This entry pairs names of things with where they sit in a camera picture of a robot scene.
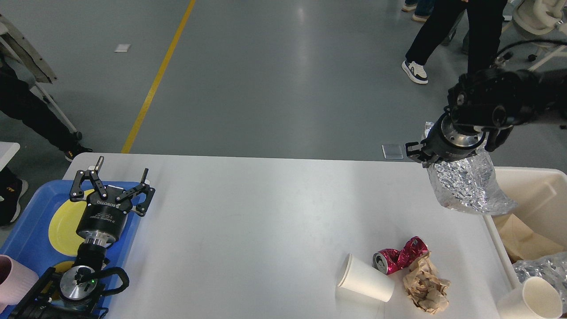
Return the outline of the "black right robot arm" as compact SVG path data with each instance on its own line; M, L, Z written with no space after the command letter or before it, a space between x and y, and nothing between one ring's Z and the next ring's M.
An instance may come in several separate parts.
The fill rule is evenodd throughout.
M521 44L498 51L490 68L460 75L425 138L405 144L406 156L427 168L474 157L480 148L493 152L518 125L565 125L567 70L504 70L509 49Z

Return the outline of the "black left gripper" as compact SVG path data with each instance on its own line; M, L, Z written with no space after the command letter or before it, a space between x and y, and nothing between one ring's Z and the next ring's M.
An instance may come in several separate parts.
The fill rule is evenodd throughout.
M127 214L125 211L134 211L138 216L145 216L155 194L155 189L146 181L149 169L145 168L140 183L129 190L106 190L98 176L98 172L105 158L100 156L93 169L87 171L78 170L75 174L69 200L71 202L86 201L87 206L77 226L76 234L86 239L95 232L104 233L108 236L108 242L116 242L126 226ZM82 184L88 180L94 191L85 197ZM144 194L143 202L139 202L135 208L131 202L139 194Z

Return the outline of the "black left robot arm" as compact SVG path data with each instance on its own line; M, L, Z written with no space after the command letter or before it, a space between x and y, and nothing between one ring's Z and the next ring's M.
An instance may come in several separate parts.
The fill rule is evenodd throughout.
M104 183L99 176L104 159L78 170L70 182L69 201L82 205L70 227L80 238L71 267L58 271L48 265L9 319L102 319L108 313L102 305L105 298L129 287L122 268L129 244L121 244L120 238L123 233L133 238L133 214L145 216L155 188L147 179L148 169L130 188Z

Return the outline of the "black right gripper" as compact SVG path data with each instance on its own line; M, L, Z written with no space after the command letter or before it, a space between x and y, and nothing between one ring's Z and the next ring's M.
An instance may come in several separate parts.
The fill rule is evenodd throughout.
M455 162L475 156L476 149L484 140L483 132L459 132L445 113L435 122L423 143L406 143L405 153L409 159L428 168L434 163Z

